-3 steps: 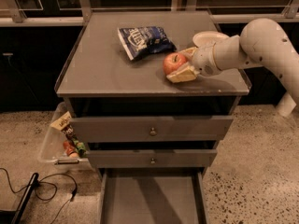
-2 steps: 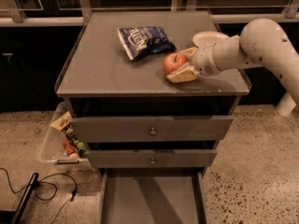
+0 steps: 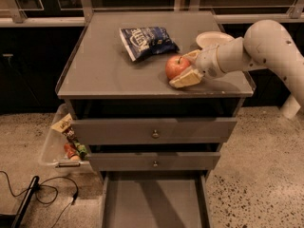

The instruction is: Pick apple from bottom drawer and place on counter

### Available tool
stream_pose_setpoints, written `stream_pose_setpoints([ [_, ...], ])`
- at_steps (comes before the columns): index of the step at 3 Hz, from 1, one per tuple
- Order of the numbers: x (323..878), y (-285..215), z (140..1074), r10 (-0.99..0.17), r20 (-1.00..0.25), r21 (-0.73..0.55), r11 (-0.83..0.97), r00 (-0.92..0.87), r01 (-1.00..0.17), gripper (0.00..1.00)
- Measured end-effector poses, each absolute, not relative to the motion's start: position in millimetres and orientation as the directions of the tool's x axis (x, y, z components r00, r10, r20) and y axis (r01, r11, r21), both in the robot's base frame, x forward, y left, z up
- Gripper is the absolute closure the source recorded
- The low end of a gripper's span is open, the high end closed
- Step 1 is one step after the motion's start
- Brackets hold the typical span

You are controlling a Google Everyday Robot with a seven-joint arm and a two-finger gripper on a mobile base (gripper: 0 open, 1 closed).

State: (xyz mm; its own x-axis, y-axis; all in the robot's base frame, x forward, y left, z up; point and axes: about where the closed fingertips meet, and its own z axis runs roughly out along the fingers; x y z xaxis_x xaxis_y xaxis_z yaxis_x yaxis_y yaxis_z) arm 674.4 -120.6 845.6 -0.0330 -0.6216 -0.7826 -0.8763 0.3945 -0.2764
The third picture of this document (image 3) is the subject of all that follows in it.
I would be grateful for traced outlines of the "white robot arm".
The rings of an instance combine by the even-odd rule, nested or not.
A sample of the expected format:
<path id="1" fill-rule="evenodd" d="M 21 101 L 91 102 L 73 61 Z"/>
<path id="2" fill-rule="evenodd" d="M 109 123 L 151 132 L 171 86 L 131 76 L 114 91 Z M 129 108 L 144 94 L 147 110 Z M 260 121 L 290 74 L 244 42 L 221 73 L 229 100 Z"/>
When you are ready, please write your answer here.
<path id="1" fill-rule="evenodd" d="M 290 91 L 281 107 L 283 116 L 291 119 L 304 107 L 304 57 L 290 33 L 278 22 L 257 21 L 238 38 L 204 32 L 197 37 L 197 44 L 198 49 L 182 56 L 190 66 L 169 81 L 172 87 L 194 86 L 203 79 L 266 67 Z"/>

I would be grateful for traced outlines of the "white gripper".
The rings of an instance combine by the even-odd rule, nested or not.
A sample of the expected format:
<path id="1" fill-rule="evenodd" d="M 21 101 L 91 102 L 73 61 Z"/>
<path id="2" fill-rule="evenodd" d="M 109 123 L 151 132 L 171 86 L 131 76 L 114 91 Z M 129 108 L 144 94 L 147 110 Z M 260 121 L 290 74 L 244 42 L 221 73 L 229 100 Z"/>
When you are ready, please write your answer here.
<path id="1" fill-rule="evenodd" d="M 218 63 L 218 47 L 218 45 L 211 45 L 202 50 L 196 49 L 183 54 L 182 57 L 197 68 L 188 67 L 180 75 L 170 80 L 169 84 L 174 88 L 182 88 L 199 84 L 203 76 L 207 79 L 216 79 L 224 76 L 225 73 Z"/>

